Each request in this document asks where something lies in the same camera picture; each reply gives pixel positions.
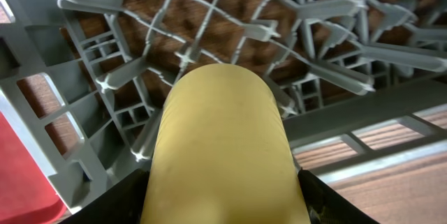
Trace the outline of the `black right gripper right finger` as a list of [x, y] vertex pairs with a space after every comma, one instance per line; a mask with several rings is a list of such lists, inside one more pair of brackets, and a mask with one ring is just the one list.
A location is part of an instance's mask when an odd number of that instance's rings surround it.
[[308, 170], [298, 172], [311, 224], [379, 224]]

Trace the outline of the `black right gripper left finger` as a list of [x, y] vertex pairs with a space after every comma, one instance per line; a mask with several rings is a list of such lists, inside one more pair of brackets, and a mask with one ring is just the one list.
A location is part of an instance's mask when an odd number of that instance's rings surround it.
[[149, 172], [137, 169], [61, 224], [137, 224], [148, 181]]

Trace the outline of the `yellow plastic cup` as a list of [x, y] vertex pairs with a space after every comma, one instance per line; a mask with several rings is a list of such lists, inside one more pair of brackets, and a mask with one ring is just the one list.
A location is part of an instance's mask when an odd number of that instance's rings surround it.
[[210, 64], [175, 84], [161, 117], [141, 221], [309, 222], [276, 101], [259, 76]]

